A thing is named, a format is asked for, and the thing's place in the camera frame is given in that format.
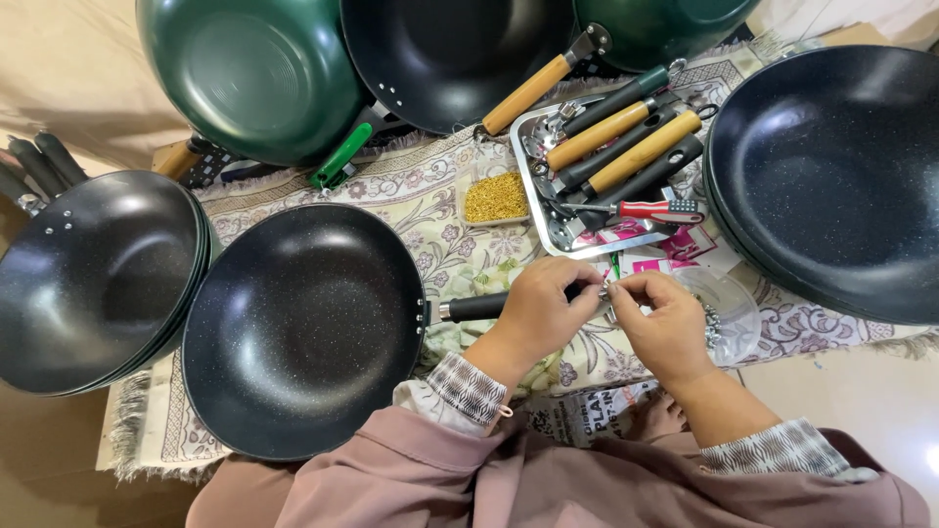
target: plastic container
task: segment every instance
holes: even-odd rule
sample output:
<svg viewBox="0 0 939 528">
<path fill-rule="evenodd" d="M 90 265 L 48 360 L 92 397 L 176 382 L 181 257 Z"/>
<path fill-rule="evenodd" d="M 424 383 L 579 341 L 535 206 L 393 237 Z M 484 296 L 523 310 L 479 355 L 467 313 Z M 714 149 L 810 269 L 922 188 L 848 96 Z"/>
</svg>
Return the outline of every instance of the plastic container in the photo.
<svg viewBox="0 0 939 528">
<path fill-rule="evenodd" d="M 679 268 L 671 276 L 691 293 L 700 295 L 720 316 L 720 339 L 708 350 L 715 365 L 736 365 L 757 348 L 762 329 L 760 310 L 742 284 L 698 266 Z"/>
<path fill-rule="evenodd" d="M 488 226 L 502 224 L 517 224 L 531 218 L 531 209 L 525 216 L 516 218 L 505 218 L 502 220 L 492 220 L 490 222 L 470 222 L 466 215 L 467 191 L 477 181 L 486 178 L 492 178 L 506 172 L 518 172 L 518 164 L 515 158 L 507 160 L 495 160 L 473 163 L 460 169 L 456 173 L 456 216 L 464 225 Z"/>
</svg>

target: hand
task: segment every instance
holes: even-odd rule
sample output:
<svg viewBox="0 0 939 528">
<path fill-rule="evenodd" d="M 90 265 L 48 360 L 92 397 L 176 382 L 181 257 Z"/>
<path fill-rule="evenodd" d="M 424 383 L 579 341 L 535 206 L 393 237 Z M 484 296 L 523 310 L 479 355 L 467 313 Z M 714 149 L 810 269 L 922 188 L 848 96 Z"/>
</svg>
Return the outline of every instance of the hand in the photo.
<svg viewBox="0 0 939 528">
<path fill-rule="evenodd" d="M 661 272 L 642 272 L 608 291 L 633 351 L 666 389 L 717 370 L 704 344 L 704 309 L 677 281 Z M 645 316 L 638 304 L 651 306 L 653 313 Z"/>
<path fill-rule="evenodd" d="M 564 289 L 579 282 L 583 289 L 570 303 Z M 486 335 L 504 342 L 527 372 L 548 354 L 574 338 L 600 303 L 603 275 L 593 266 L 566 256 L 535 260 L 512 283 L 502 315 Z"/>
</svg>

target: pink garment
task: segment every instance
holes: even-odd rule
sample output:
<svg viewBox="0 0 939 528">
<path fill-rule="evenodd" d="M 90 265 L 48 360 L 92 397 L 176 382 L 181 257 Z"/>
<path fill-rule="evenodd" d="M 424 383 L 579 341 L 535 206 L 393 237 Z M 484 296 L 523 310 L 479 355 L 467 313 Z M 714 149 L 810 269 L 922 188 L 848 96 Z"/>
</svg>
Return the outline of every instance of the pink garment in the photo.
<svg viewBox="0 0 939 528">
<path fill-rule="evenodd" d="M 889 473 L 861 484 L 805 473 L 716 475 L 654 445 L 601 441 L 580 450 L 551 443 L 522 425 L 517 418 L 503 421 L 493 436 L 471 438 L 399 407 L 374 412 L 348 443 L 297 472 L 277 526 L 930 522 L 922 497 Z"/>
</svg>

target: woman's right hand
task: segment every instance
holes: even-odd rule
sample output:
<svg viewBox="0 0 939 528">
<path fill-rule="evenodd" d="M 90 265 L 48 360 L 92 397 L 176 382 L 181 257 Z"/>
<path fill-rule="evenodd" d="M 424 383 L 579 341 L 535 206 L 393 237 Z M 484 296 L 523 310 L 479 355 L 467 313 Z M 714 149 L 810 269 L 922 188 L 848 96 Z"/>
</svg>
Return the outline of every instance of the woman's right hand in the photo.
<svg viewBox="0 0 939 528">
<path fill-rule="evenodd" d="M 714 372 L 704 342 L 704 309 L 661 272 L 630 275 L 610 285 L 609 298 L 633 351 L 666 389 Z M 644 315 L 639 304 L 651 306 Z"/>
</svg>

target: wooden pan handle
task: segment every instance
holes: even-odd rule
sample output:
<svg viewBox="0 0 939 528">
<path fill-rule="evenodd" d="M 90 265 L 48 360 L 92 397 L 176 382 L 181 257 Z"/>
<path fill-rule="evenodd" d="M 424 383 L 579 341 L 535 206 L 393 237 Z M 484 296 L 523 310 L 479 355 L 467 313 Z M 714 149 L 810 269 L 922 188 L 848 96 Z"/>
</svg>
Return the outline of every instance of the wooden pan handle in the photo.
<svg viewBox="0 0 939 528">
<path fill-rule="evenodd" d="M 522 112 L 535 104 L 541 96 L 570 72 L 571 67 L 567 64 L 564 55 L 551 59 L 551 62 L 545 64 L 528 81 L 525 81 L 524 85 L 516 88 L 516 91 L 505 98 L 505 101 L 500 102 L 499 106 L 483 117 L 485 131 L 490 135 L 495 135 L 512 124 L 516 117 L 521 116 Z"/>
<path fill-rule="evenodd" d="M 196 162 L 200 155 L 189 150 L 186 141 L 180 141 L 170 147 L 170 155 L 155 172 L 158 172 L 173 181 L 179 181 Z"/>
<path fill-rule="evenodd" d="M 635 102 L 600 121 L 584 132 L 554 147 L 545 156 L 547 166 L 559 171 L 597 150 L 604 143 L 632 129 L 649 116 L 645 101 Z"/>
<path fill-rule="evenodd" d="M 671 123 L 643 139 L 609 165 L 600 169 L 588 181 L 597 194 L 603 194 L 655 161 L 686 135 L 701 130 L 701 120 L 693 110 L 686 110 Z"/>
</svg>

